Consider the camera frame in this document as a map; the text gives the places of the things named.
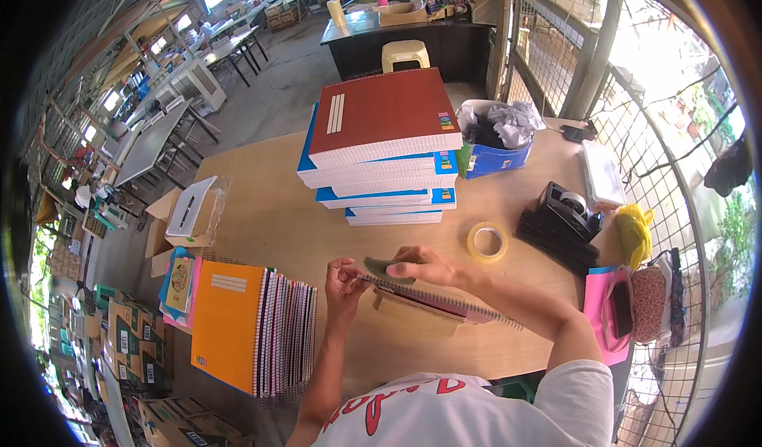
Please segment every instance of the pen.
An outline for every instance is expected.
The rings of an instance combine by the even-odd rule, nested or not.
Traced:
[[[190,197],[190,202],[188,203],[188,206],[185,208],[185,214],[183,214],[183,219],[180,221],[180,227],[185,224],[185,218],[188,216],[188,213],[191,211],[191,206],[193,205],[194,200],[196,199],[196,196]]]

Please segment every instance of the yellow plastic bag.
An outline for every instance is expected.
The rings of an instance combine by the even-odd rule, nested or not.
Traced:
[[[652,241],[648,225],[653,220],[654,212],[649,209],[643,213],[640,204],[623,205],[616,212],[616,228],[619,229],[625,264],[633,270],[651,257]]]

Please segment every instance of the concrete floor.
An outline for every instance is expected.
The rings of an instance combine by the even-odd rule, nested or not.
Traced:
[[[229,149],[265,139],[306,131],[312,116],[312,104],[319,99],[324,85],[337,83],[338,72],[327,46],[319,41],[328,21],[326,12],[306,18],[301,24],[272,34],[260,31],[259,39],[270,61],[255,53],[262,66],[259,76],[241,62],[239,68],[252,85],[247,88],[233,69],[220,69],[216,77],[228,95],[217,114],[208,120],[223,132],[219,144],[213,144],[200,129],[194,135],[202,155],[215,155]],[[485,98],[484,89],[469,84],[446,84],[452,107],[463,100]],[[176,178],[189,184],[195,167]],[[140,194],[149,203],[172,188],[168,181],[153,194]],[[92,261],[91,280],[129,292],[148,305],[158,308],[158,290],[163,278],[150,278],[150,259],[145,259],[148,229],[138,232],[132,221],[128,230],[109,232],[97,247]],[[258,445],[283,445],[296,420],[297,403],[273,411],[266,416],[256,413],[256,400],[193,368],[190,363],[191,337],[177,330],[175,337],[175,378],[172,388],[176,396],[192,396],[243,429],[257,433]]]

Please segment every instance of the sponge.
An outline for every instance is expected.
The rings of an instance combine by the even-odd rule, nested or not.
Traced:
[[[413,277],[398,279],[397,277],[390,276],[386,273],[386,267],[399,262],[400,261],[382,261],[372,257],[365,257],[365,267],[379,279],[385,280],[386,282],[398,283],[400,285],[412,285],[415,282]]]

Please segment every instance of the pink paper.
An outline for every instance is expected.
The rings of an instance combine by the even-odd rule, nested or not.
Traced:
[[[626,335],[624,339],[617,339],[614,337],[614,306],[611,298],[609,298],[605,307],[606,317],[609,321],[608,344],[615,349],[621,347],[618,351],[611,351],[607,347],[605,339],[606,335],[604,333],[604,322],[600,316],[600,307],[604,303],[606,293],[609,291],[611,279],[614,276],[617,277],[617,281],[625,279],[625,273],[623,271],[596,273],[588,275],[585,279],[585,309],[583,311],[585,312],[587,319],[590,320],[590,324],[593,326],[595,339],[598,342],[600,351],[604,355],[604,364],[606,366],[623,362],[627,359],[627,354],[629,352],[629,343],[625,342],[625,340],[629,341],[629,335]]]
[[[182,324],[179,321],[173,319],[171,316],[164,314],[164,322],[167,324],[172,325],[173,327],[179,327],[179,328],[190,328],[193,330],[193,315],[196,311],[196,292],[198,291],[198,284],[201,280],[201,263],[203,261],[201,260],[201,257],[196,257],[195,263],[193,264],[193,281],[192,286],[193,290],[190,293],[190,311],[187,314],[187,324]]]

